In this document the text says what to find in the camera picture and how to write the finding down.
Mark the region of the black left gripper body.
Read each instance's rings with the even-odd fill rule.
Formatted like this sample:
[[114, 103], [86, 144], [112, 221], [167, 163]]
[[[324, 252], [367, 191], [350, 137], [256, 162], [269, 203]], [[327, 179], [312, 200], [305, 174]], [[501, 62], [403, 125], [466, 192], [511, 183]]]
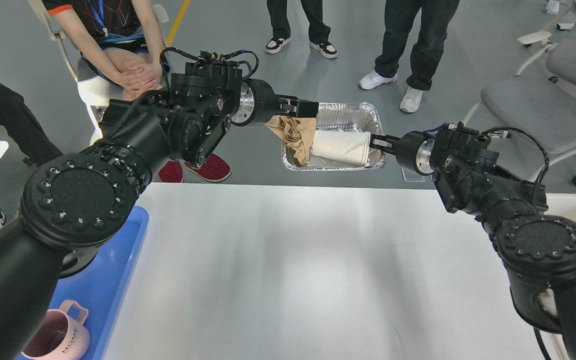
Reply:
[[273, 116], [287, 116], [288, 103], [260, 79], [245, 79], [240, 89], [238, 110], [231, 116], [231, 125], [265, 125]]

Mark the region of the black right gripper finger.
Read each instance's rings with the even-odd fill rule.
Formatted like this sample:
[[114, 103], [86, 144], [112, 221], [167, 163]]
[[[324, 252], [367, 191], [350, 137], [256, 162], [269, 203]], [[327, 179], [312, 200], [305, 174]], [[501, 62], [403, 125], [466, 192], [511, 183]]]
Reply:
[[369, 147], [387, 154], [395, 154], [398, 137], [391, 135], [371, 134]]

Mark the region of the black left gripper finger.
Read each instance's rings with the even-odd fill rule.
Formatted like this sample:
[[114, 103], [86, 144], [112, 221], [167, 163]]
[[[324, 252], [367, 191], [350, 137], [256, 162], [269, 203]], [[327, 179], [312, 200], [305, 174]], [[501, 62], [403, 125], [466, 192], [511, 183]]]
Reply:
[[279, 116], [295, 118], [316, 118], [319, 112], [319, 102], [299, 99], [295, 96], [278, 96]]

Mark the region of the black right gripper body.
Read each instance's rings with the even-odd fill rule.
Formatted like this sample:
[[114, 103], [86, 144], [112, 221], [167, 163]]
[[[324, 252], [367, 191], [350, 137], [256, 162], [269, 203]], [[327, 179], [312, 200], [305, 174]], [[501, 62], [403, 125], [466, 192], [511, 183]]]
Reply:
[[394, 143], [394, 155], [398, 164], [421, 176], [429, 176], [434, 172], [430, 157], [434, 148], [435, 138], [428, 133], [410, 131]]

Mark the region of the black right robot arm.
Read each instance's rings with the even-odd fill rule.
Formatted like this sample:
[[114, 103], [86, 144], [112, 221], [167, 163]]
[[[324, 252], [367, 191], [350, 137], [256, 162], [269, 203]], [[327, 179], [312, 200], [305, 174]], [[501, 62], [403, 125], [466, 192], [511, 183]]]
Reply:
[[498, 166], [499, 154], [489, 150], [498, 130], [444, 123], [403, 137], [373, 134], [370, 147], [431, 176], [447, 212], [466, 212], [482, 224], [507, 271], [519, 317], [562, 335], [567, 355], [576, 360], [576, 222], [546, 214], [546, 153], [535, 180]]

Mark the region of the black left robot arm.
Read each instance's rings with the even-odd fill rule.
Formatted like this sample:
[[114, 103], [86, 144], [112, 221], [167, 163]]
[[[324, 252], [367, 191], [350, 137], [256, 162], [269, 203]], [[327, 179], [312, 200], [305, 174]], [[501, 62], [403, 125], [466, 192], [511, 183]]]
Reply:
[[317, 102], [277, 95], [247, 60], [201, 51], [162, 89], [111, 100], [103, 137], [40, 166], [17, 216], [0, 228], [0, 360], [13, 360], [38, 330], [59, 279], [85, 269], [121, 230], [139, 196], [169, 160], [198, 169], [231, 126], [273, 116], [316, 117]]

